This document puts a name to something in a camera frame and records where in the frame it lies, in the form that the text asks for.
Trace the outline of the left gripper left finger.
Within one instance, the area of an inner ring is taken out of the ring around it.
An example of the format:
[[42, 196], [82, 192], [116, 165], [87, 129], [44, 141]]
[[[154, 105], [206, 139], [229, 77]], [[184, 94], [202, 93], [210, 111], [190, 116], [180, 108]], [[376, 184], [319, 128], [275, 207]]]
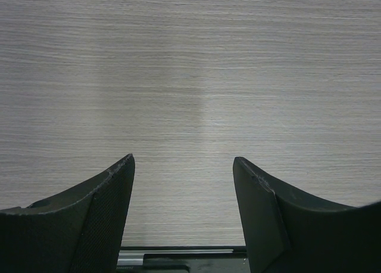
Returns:
[[128, 154], [27, 207], [1, 210], [1, 272], [115, 272], [132, 195]]

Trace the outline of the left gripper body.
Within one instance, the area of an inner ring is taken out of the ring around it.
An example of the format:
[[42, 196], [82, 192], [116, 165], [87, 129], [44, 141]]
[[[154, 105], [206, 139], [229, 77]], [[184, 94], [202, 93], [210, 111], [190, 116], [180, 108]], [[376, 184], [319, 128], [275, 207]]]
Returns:
[[122, 247], [115, 271], [251, 272], [244, 246]]

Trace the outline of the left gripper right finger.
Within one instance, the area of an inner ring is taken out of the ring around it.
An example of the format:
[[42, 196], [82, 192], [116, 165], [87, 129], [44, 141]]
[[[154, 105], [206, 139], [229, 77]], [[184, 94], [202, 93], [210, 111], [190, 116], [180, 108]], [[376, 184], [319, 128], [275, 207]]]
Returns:
[[379, 272], [380, 203], [353, 207], [294, 187], [244, 157], [233, 179], [252, 272]]

